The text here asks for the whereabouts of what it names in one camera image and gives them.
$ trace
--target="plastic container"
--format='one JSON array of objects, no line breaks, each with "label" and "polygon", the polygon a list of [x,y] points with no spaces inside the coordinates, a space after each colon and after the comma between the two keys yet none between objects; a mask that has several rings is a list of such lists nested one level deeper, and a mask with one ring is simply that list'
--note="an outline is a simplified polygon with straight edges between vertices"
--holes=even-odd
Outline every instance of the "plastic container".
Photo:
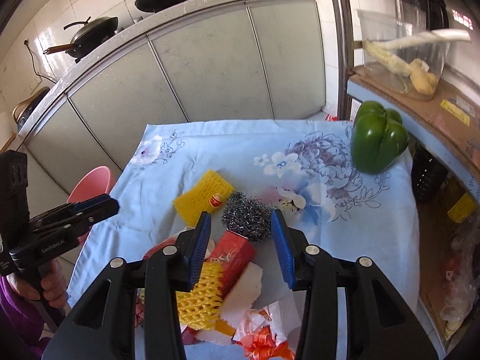
[{"label": "plastic container", "polygon": [[433,97],[442,74],[450,42],[431,34],[434,43],[397,49],[382,49],[375,42],[386,42],[425,32],[414,24],[378,12],[358,10],[364,65],[379,85],[416,100]]}]

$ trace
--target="kitchen cabinet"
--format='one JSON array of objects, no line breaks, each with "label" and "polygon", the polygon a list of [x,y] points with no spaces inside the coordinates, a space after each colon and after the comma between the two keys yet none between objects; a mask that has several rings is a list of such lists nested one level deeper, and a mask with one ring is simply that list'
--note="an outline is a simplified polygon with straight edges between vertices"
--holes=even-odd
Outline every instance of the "kitchen cabinet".
[{"label": "kitchen cabinet", "polygon": [[147,124],[187,121],[147,43],[103,69],[70,98],[122,169]]},{"label": "kitchen cabinet", "polygon": [[220,7],[183,23],[150,38],[188,120],[272,119],[245,4]]},{"label": "kitchen cabinet", "polygon": [[315,0],[247,2],[275,119],[302,119],[325,105],[325,62]]},{"label": "kitchen cabinet", "polygon": [[64,204],[68,195],[45,173],[25,147],[18,151],[27,154],[27,201],[30,217]]},{"label": "kitchen cabinet", "polygon": [[108,166],[114,176],[120,169],[109,158],[72,106],[63,104],[27,143],[33,156],[68,193],[90,170]]}]

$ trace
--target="human hand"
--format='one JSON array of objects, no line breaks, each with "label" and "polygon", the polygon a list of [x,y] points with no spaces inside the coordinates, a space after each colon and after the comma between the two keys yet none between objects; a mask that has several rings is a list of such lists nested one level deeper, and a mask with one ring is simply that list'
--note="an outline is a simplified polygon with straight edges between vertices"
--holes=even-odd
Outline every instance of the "human hand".
[{"label": "human hand", "polygon": [[[49,301],[51,307],[61,309],[67,304],[67,282],[62,275],[62,266],[58,259],[53,259],[50,264],[51,270],[49,274],[42,278],[40,283],[44,289],[43,297]],[[38,291],[17,274],[9,274],[7,280],[11,288],[21,297],[40,300]]]}]

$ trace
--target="yellow object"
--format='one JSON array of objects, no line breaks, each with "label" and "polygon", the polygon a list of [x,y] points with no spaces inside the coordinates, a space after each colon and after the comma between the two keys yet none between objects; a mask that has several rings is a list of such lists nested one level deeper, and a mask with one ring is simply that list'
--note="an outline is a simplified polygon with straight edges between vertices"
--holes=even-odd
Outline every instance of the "yellow object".
[{"label": "yellow object", "polygon": [[223,319],[219,319],[215,322],[215,330],[219,333],[229,335],[230,337],[233,337],[235,335],[235,332],[237,331]]},{"label": "yellow object", "polygon": [[455,104],[452,104],[447,99],[443,99],[442,102],[440,103],[440,107],[442,107],[443,109],[446,109],[453,116],[458,118],[462,123],[465,123],[467,126],[470,126],[470,117],[464,111],[462,111],[459,107],[457,107]]},{"label": "yellow object", "polygon": [[213,330],[220,318],[220,262],[204,262],[200,280],[191,292],[177,292],[178,319],[193,330]]},{"label": "yellow object", "polygon": [[425,72],[422,69],[422,60],[418,58],[410,63],[410,68],[410,79],[416,91],[421,95],[432,96],[437,84],[435,74]]},{"label": "yellow object", "polygon": [[362,45],[363,50],[365,50],[369,56],[376,59],[392,73],[403,77],[408,77],[412,73],[411,66],[399,56],[392,54],[368,40],[363,40]]},{"label": "yellow object", "polygon": [[202,211],[212,213],[218,209],[210,202],[214,201],[214,195],[221,195],[226,201],[234,190],[217,172],[209,169],[191,190],[177,197],[173,205],[186,224],[195,227]]},{"label": "yellow object", "polygon": [[455,205],[447,212],[448,217],[455,223],[462,223],[477,208],[477,204],[465,192]]}]

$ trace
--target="metal screw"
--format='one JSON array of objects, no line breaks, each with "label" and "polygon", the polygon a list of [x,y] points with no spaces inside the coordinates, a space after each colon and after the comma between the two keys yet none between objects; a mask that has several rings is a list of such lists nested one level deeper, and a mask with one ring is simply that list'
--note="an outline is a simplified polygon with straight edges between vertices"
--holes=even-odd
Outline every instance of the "metal screw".
[{"label": "metal screw", "polygon": [[165,256],[171,256],[172,254],[177,253],[177,248],[173,245],[168,245],[163,248],[162,252]]},{"label": "metal screw", "polygon": [[369,266],[371,266],[374,262],[369,259],[368,257],[361,257],[360,260],[358,261],[360,263],[361,266],[364,266],[366,268],[368,268]]},{"label": "metal screw", "polygon": [[315,254],[318,254],[320,253],[320,248],[316,245],[309,245],[305,248],[305,251],[312,255],[312,256],[315,256]]},{"label": "metal screw", "polygon": [[123,266],[123,259],[121,259],[120,257],[114,258],[112,261],[110,261],[110,266],[112,268],[120,268],[121,266]]}]

